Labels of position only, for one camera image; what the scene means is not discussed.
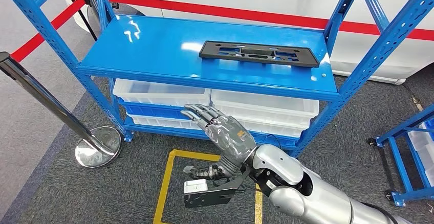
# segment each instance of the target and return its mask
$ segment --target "black plastic panel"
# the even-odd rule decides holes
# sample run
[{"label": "black plastic panel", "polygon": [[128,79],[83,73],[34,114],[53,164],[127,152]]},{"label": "black plastic panel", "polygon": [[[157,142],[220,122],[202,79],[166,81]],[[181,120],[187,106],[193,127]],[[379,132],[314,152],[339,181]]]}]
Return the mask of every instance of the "black plastic panel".
[{"label": "black plastic panel", "polygon": [[242,42],[206,41],[199,57],[304,67],[319,66],[318,60],[309,48]]}]

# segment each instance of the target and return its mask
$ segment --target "retractable belt stanchion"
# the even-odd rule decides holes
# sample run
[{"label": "retractable belt stanchion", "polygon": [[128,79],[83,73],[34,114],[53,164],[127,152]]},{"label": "retractable belt stanchion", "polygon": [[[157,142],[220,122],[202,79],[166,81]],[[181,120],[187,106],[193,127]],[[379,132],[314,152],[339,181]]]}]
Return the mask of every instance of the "retractable belt stanchion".
[{"label": "retractable belt stanchion", "polygon": [[104,126],[88,130],[7,52],[0,52],[0,70],[16,81],[81,137],[75,148],[75,158],[79,164],[88,168],[97,168],[108,164],[117,157],[122,140],[116,129]]}]

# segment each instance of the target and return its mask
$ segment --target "blue metal cart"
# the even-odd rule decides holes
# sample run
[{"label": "blue metal cart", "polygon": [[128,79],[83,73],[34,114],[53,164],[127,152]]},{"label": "blue metal cart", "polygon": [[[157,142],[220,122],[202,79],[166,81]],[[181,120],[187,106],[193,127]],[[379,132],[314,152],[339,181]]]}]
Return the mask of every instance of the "blue metal cart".
[{"label": "blue metal cart", "polygon": [[[404,207],[405,200],[417,200],[417,199],[434,199],[434,186],[431,186],[426,174],[422,161],[417,153],[410,137],[408,136],[409,131],[420,131],[427,132],[431,134],[434,138],[434,127],[432,125],[434,118],[434,104],[427,107],[420,113],[414,115],[407,121],[401,123],[400,125],[393,128],[391,131],[383,134],[375,139],[369,139],[368,142],[373,146],[383,147],[386,143],[389,143],[392,154],[395,158],[396,165],[398,167],[398,172],[401,176],[402,183],[405,188],[404,193],[399,193],[396,191],[386,191],[386,197],[393,201],[396,206]],[[425,123],[427,128],[420,128],[419,125]],[[411,155],[415,161],[417,171],[419,173],[420,179],[422,180],[423,188],[414,190],[411,185],[410,179],[408,178],[407,170],[405,169],[404,162],[402,161],[401,154],[396,143],[396,139],[399,137],[404,137],[407,141],[407,145],[410,149]]]},{"label": "blue metal cart", "polygon": [[[354,0],[340,0],[324,30],[115,15],[109,0],[96,0],[103,32],[81,62],[41,11],[40,6],[46,0],[13,1],[110,117],[126,141],[133,139],[133,131],[199,139],[207,137],[197,130],[137,125],[129,117],[122,120],[117,97],[111,95],[109,102],[93,83],[92,75],[109,77],[111,90],[116,78],[125,78],[327,101],[328,105],[300,138],[280,137],[279,140],[285,141],[283,149],[291,156],[298,156],[305,149],[434,6],[434,0],[409,0],[389,22],[377,0],[365,0],[381,35],[337,89],[329,56],[339,26]],[[201,61],[192,46],[201,46],[206,40],[308,47],[321,62],[318,68],[291,66],[278,70],[272,65],[246,62],[234,71],[218,59]],[[120,51],[112,51],[111,46]],[[256,134],[263,143],[268,143],[266,140],[271,138]]]}]

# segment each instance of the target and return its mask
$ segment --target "cart wheel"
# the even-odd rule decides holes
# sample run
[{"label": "cart wheel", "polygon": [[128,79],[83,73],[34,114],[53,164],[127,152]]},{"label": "cart wheel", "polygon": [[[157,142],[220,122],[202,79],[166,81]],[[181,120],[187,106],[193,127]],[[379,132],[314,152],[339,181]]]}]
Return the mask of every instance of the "cart wheel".
[{"label": "cart wheel", "polygon": [[369,138],[366,140],[366,142],[370,145],[370,146],[377,146],[377,141],[374,138]]},{"label": "cart wheel", "polygon": [[394,199],[392,197],[392,190],[385,190],[384,196],[387,198],[387,200],[394,202]]}]

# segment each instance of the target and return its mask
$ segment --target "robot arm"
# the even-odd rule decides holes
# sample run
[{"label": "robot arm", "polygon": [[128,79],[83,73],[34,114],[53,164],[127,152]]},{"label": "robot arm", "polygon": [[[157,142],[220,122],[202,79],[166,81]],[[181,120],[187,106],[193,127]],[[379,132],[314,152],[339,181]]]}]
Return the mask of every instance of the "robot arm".
[{"label": "robot arm", "polygon": [[[250,177],[281,212],[309,224],[409,224],[381,208],[349,198],[279,148],[256,146],[249,131],[214,107],[186,105],[185,108],[182,113],[193,119],[222,151],[215,165],[184,168],[195,179],[184,184],[187,208],[226,204],[244,179]],[[242,176],[208,190],[206,180],[230,178],[239,171]]]}]

